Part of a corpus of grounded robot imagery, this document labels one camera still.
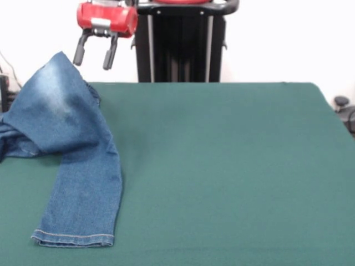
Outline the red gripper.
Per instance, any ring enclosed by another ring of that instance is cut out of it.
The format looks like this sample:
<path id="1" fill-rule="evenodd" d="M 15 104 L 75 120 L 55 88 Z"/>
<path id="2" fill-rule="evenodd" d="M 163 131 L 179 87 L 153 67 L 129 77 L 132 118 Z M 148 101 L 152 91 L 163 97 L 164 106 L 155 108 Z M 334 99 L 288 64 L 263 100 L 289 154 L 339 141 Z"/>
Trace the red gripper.
<path id="1" fill-rule="evenodd" d="M 84 2 L 77 8 L 77 23 L 83 29 L 75 50 L 73 64 L 81 66 L 85 43 L 92 35 L 92 30 L 119 33 L 124 38 L 135 34 L 138 25 L 138 13 L 135 7 L 110 6 L 106 4 Z M 106 51 L 103 69 L 110 70 L 113 65 L 118 34 L 111 37 L 110 48 Z"/>

